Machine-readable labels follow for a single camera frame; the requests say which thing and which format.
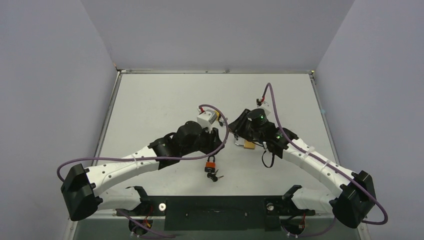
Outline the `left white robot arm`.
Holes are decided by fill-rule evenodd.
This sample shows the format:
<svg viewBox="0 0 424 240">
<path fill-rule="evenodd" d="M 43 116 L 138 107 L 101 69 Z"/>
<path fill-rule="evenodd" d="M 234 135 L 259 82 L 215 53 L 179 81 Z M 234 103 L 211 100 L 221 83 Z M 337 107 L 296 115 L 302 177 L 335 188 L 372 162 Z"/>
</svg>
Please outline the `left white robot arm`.
<svg viewBox="0 0 424 240">
<path fill-rule="evenodd" d="M 89 167 L 82 165 L 82 159 L 72 160 L 74 165 L 66 177 L 60 177 L 60 191 L 70 220 L 81 221 L 99 210 L 109 209 L 145 214 L 149 201 L 138 193 L 140 187 L 130 186 L 122 191 L 114 187 L 141 174 L 191 160 L 192 153 L 201 152 L 201 158 L 215 156 L 225 142 L 217 128 L 207 130 L 195 121 L 187 121 L 176 132 L 154 140 L 128 158 L 104 157 L 104 164 Z"/>
</svg>

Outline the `yellow padlock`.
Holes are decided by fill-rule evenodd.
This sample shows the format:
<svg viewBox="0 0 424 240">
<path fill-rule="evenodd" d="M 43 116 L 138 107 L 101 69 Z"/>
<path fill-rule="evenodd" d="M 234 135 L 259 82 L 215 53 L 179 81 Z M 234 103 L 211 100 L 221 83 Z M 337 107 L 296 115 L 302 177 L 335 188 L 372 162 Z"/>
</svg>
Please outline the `yellow padlock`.
<svg viewBox="0 0 424 240">
<path fill-rule="evenodd" d="M 222 115 L 218 112 L 218 111 L 214 111 L 216 113 L 216 121 L 218 122 L 218 124 L 223 127 L 224 126 L 224 122 L 222 120 Z"/>
</svg>

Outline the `large brass padlock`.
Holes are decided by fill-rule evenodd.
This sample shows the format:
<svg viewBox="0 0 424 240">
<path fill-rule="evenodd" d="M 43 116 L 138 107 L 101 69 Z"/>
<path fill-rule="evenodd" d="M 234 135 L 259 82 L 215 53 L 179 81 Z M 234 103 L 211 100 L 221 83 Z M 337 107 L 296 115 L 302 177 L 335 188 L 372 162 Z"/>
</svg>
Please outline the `large brass padlock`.
<svg viewBox="0 0 424 240">
<path fill-rule="evenodd" d="M 247 141 L 241 136 L 234 135 L 234 144 L 237 147 L 241 147 L 244 149 L 254 150 L 256 148 L 256 145 L 253 142 Z"/>
</svg>

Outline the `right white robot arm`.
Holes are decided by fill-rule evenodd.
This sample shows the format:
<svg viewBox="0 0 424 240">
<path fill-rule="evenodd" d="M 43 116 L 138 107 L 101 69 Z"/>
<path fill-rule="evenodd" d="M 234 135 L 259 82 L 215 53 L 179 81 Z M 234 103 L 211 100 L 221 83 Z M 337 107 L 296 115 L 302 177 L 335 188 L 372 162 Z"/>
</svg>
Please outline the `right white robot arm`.
<svg viewBox="0 0 424 240">
<path fill-rule="evenodd" d="M 357 228 L 374 207 L 375 188 L 372 176 L 365 171 L 356 173 L 319 154 L 312 146 L 287 128 L 269 121 L 265 110 L 245 109 L 228 125 L 237 137 L 264 144 L 274 156 L 304 170 L 328 191 L 292 187 L 282 199 L 283 209 L 294 214 L 298 210 L 331 213 L 349 228 Z"/>
</svg>

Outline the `orange black padlock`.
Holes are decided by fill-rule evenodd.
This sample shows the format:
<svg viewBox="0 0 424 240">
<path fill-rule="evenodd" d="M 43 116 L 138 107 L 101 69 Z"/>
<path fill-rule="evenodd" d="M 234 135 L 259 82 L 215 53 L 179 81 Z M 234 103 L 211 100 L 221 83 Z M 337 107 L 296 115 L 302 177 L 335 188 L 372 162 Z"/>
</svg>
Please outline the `orange black padlock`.
<svg viewBox="0 0 424 240">
<path fill-rule="evenodd" d="M 209 156 L 206 160 L 204 171 L 206 173 L 215 173 L 216 172 L 216 158 L 214 155 Z"/>
</svg>

